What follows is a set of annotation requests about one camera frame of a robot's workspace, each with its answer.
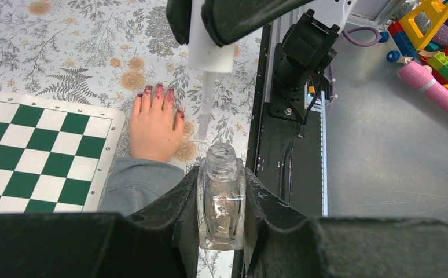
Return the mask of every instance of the floral tablecloth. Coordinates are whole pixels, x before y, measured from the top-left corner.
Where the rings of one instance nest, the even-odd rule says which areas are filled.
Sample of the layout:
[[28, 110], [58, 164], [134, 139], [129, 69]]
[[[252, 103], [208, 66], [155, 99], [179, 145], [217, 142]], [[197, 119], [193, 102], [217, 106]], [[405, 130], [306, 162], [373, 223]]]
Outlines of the floral tablecloth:
[[[208, 137], [197, 141], [202, 73], [186, 67], [188, 49], [173, 38], [165, 9], [157, 0], [0, 0], [0, 91], [128, 116], [146, 84], [173, 85], [187, 123], [171, 163], [188, 171], [214, 142], [231, 143], [245, 160], [261, 32], [237, 42], [234, 72], [216, 80]], [[128, 155], [126, 127], [116, 156]], [[229, 277], [232, 258], [200, 250], [198, 276]]]

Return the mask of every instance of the bottle neck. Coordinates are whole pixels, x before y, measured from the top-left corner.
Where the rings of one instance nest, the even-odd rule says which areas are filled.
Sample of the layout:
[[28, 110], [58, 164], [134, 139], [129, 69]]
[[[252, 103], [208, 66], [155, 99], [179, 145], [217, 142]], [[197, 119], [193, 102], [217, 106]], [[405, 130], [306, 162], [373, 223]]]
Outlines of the bottle neck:
[[207, 175], [218, 182], [236, 180], [236, 152], [231, 145], [217, 143], [210, 146], [207, 151]]

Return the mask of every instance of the pink toy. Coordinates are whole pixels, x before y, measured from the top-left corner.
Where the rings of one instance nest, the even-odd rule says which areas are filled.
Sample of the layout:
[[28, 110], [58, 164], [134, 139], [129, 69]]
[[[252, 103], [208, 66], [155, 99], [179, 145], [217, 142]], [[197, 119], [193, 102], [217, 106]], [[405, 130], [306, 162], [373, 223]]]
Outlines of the pink toy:
[[448, 113], [448, 90], [426, 68], [411, 61], [398, 74], [408, 85], [424, 93]]

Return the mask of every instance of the cable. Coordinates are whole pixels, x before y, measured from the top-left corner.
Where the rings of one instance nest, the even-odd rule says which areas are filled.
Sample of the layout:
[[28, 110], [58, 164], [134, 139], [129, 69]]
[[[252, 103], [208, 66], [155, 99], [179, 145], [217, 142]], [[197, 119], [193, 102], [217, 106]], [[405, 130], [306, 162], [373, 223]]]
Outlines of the cable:
[[321, 81], [323, 80], [323, 76], [324, 76], [324, 73], [320, 72], [320, 81], [318, 82], [318, 87], [314, 90], [315, 93], [314, 93], [313, 99], [311, 100], [311, 102], [307, 106], [306, 114], [304, 115], [304, 119], [302, 120], [302, 124], [301, 125], [303, 125], [303, 126], [306, 125], [307, 115], [309, 114], [309, 111], [311, 111], [311, 109], [313, 108], [314, 104], [318, 100], [318, 97], [321, 95], [321, 85], [323, 84], [323, 82], [321, 82]]
[[[371, 32], [373, 32], [376, 35], [376, 38], [374, 40], [370, 41], [370, 42], [360, 42], [360, 41], [357, 41], [354, 38], [352, 38], [352, 36], [350, 36], [350, 34], [355, 33], [357, 31], [371, 31]], [[373, 45], [377, 44], [377, 42], [381, 39], [381, 34], [379, 34], [379, 31], [376, 28], [369, 27], [369, 26], [357, 27], [357, 28], [350, 29], [348, 31], [343, 29], [341, 34], [347, 39], [347, 41], [349, 41], [353, 45], [360, 46], [360, 47], [373, 46]]]
[[[375, 34], [376, 38], [374, 40], [370, 41], [370, 42], [359, 42], [359, 41], [355, 40], [354, 38], [352, 38], [352, 36], [350, 36], [350, 34], [358, 32], [358, 31], [371, 31], [371, 32], [373, 32]], [[341, 35], [338, 37], [336, 42], [340, 41], [344, 37], [347, 39], [347, 41], [349, 41], [350, 43], [352, 43], [355, 46], [370, 47], [370, 46], [373, 46], [373, 45], [377, 44], [377, 42], [381, 38], [381, 34], [374, 27], [362, 26], [362, 27], [357, 27], [357, 28], [350, 29], [348, 31], [343, 29], [343, 31], [341, 32]], [[330, 80], [331, 80], [330, 97], [333, 96], [334, 99], [336, 99], [338, 97], [338, 95], [336, 94], [336, 85], [335, 85], [336, 79], [335, 79], [335, 75], [333, 73], [332, 63], [333, 62], [331, 62], [330, 65], [328, 66], [329, 76], [330, 76]], [[331, 114], [331, 111], [333, 110], [332, 108], [333, 108], [333, 102], [331, 102], [331, 105], [330, 105], [330, 107], [328, 109], [328, 114], [326, 116], [327, 120], [328, 120], [328, 118], [329, 118], [329, 116]]]

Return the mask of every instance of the glass bottle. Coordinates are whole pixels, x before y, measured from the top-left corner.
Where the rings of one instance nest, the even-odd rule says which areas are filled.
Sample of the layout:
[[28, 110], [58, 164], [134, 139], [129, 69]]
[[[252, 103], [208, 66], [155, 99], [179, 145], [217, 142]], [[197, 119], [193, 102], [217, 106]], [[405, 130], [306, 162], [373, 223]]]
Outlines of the glass bottle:
[[197, 180], [200, 248], [242, 249], [245, 183], [243, 161], [234, 148], [212, 145], [200, 162]]

